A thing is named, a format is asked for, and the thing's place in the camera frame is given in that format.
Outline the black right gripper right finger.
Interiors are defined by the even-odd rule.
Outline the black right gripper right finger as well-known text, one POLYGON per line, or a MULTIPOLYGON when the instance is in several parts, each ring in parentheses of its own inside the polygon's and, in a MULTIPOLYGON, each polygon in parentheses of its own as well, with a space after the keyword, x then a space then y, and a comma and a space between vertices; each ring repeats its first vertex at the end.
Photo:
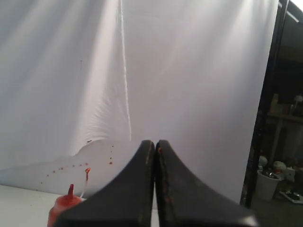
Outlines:
POLYGON ((222 196, 196 177, 170 143, 155 153, 155 189, 161 227, 259 227, 253 212, 222 196))

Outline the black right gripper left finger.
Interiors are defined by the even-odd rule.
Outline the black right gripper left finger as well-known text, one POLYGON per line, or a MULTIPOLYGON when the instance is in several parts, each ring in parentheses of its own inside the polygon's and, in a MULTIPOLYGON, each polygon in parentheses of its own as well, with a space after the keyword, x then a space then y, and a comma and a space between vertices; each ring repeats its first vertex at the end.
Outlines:
POLYGON ((143 140, 126 167, 104 188, 64 211, 56 227, 149 227, 155 146, 143 140))

